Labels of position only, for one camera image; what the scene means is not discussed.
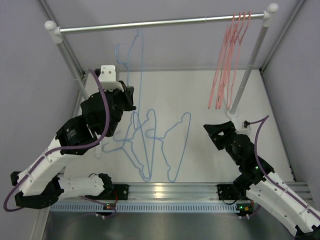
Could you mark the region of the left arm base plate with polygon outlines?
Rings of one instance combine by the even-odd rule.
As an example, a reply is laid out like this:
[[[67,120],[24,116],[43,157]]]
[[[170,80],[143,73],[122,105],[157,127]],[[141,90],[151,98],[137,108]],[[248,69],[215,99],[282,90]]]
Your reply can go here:
[[[101,200],[120,200],[126,201],[129,196],[129,185],[128,184],[114,184],[113,190],[108,190],[107,192],[99,195]]]

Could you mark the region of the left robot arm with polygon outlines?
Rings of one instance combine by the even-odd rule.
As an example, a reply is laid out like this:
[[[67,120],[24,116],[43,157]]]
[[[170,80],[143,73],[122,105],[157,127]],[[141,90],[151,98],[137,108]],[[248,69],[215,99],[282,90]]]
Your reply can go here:
[[[19,208],[43,209],[59,200],[85,196],[107,200],[114,192],[111,177],[94,173],[71,179],[60,171],[98,145],[98,137],[112,137],[124,112],[136,110],[134,87],[120,82],[122,90],[105,90],[92,94],[81,104],[81,115],[69,119],[56,133],[45,152],[25,171],[11,173],[11,183],[18,187],[14,196]]]

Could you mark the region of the pink wire hanger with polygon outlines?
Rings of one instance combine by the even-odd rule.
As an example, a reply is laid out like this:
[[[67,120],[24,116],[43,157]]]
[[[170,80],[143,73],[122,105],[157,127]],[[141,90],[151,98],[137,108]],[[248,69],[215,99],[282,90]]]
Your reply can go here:
[[[238,18],[236,18],[236,15],[234,16],[234,25],[236,25],[238,23],[238,19],[239,19],[239,14],[238,14]],[[228,84],[228,55],[230,54],[230,40],[231,40],[231,37],[232,35],[230,35],[229,37],[229,42],[228,42],[228,45],[227,45],[227,50],[226,50],[226,55],[225,55],[225,63],[222,65],[222,77],[220,79],[220,82],[219,82],[219,88],[217,89],[217,96],[216,96],[216,103],[215,103],[215,109],[220,109],[223,105],[223,102],[224,102],[224,97],[225,97],[225,91],[227,92],[227,84]]]
[[[218,55],[218,63],[217,63],[215,73],[213,76],[212,87],[211,87],[210,95],[209,95],[209,101],[208,101],[208,106],[207,106],[208,109],[210,109],[212,107],[216,88],[219,88],[219,85],[220,85],[220,79],[222,77],[222,72],[223,72],[222,67],[223,67],[223,64],[225,63],[225,55],[226,55],[226,52],[228,49],[229,38],[230,38],[230,35],[232,35],[232,31],[234,28],[234,23],[235,23],[235,14],[233,15],[231,24],[228,24],[226,27],[224,37],[222,40],[222,44],[220,47],[220,51],[219,51],[219,55]]]

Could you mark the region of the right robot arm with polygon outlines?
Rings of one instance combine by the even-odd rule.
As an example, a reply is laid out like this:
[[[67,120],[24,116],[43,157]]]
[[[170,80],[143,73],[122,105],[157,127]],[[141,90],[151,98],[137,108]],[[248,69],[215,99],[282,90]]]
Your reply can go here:
[[[238,166],[240,176],[232,183],[238,199],[256,202],[281,222],[296,240],[320,238],[320,213],[276,173],[274,168],[258,156],[256,145],[247,134],[236,130],[231,121],[205,124],[205,131],[216,148],[226,151]]]

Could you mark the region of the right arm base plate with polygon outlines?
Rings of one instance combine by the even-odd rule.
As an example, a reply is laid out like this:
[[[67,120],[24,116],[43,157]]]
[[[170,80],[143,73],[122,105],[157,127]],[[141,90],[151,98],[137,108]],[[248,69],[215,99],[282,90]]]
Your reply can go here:
[[[217,193],[219,200],[239,200],[240,191],[239,188],[236,187],[234,184],[218,184],[217,185]]]

